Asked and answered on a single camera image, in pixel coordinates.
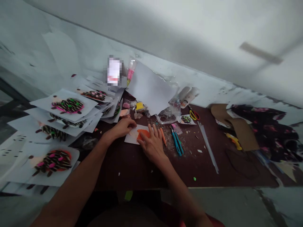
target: plastic bag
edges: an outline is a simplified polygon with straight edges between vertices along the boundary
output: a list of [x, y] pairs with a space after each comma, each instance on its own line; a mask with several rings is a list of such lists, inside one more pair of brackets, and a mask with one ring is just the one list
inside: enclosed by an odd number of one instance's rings
[[169, 102], [169, 107], [156, 114], [158, 122], [162, 125], [172, 124], [181, 116], [181, 105], [178, 95], [175, 95]]

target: fabric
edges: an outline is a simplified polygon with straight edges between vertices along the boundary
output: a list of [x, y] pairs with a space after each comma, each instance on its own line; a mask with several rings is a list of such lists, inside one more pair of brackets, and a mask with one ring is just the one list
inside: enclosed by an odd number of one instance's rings
[[250, 105], [232, 105], [231, 110], [252, 122], [260, 149], [270, 160], [302, 162], [303, 145], [298, 141], [298, 134], [292, 127], [278, 123], [285, 112]]

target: pencil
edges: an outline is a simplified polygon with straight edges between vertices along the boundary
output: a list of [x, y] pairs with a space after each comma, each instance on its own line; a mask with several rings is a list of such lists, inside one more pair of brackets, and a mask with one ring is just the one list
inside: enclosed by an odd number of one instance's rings
[[163, 139], [163, 142], [164, 142], [165, 146], [167, 147], [167, 144], [166, 144], [166, 139], [165, 139], [165, 137], [164, 137], [164, 133], [163, 133], [163, 129], [162, 129], [162, 128], [160, 128], [160, 131], [161, 131], [161, 134], [162, 134], [162, 139]]

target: glue stick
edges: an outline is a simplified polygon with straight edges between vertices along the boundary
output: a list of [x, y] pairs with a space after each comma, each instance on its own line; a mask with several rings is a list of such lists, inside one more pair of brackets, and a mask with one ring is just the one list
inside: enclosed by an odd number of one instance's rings
[[185, 96], [183, 100], [181, 100], [181, 108], [184, 109], [187, 105], [194, 100], [195, 97], [200, 95], [200, 89], [197, 87], [193, 87]]

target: table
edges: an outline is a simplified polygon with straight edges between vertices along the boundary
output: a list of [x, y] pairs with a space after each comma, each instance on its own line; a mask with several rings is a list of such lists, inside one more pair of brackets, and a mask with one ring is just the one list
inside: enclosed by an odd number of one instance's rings
[[[127, 92], [123, 98], [134, 100]], [[212, 164], [205, 142], [202, 138], [198, 125], [179, 124], [183, 134], [179, 135], [182, 146], [185, 148], [184, 155], [179, 157], [173, 145], [172, 137], [168, 125], [162, 126], [167, 140], [167, 148], [164, 152], [171, 161], [180, 178], [189, 188], [218, 188], [218, 187], [278, 187], [278, 183], [252, 152], [247, 152], [252, 163], [243, 161], [243, 157], [229, 152], [230, 160], [226, 154], [226, 149], [237, 151], [235, 145], [224, 133], [219, 130], [215, 118], [209, 109], [191, 105], [201, 117], [200, 122], [205, 127], [209, 144], [215, 156], [219, 174], [216, 173]], [[189, 108], [182, 109], [182, 114], [189, 114]], [[147, 118], [143, 116], [136, 120], [137, 124], [147, 126], [148, 123], [156, 123], [155, 116]], [[114, 124], [100, 121], [97, 125], [99, 131], [93, 133], [93, 137], [100, 138], [104, 132], [111, 129]], [[125, 137], [117, 139], [109, 147], [103, 161], [99, 178], [95, 190], [143, 190], [166, 188], [167, 183], [162, 173], [152, 164], [143, 153], [140, 145], [124, 142]], [[241, 173], [257, 176], [248, 179]], [[275, 174], [283, 181], [285, 186], [303, 185], [303, 174], [295, 172], [297, 183], [292, 181], [287, 175], [282, 174], [270, 164]]]

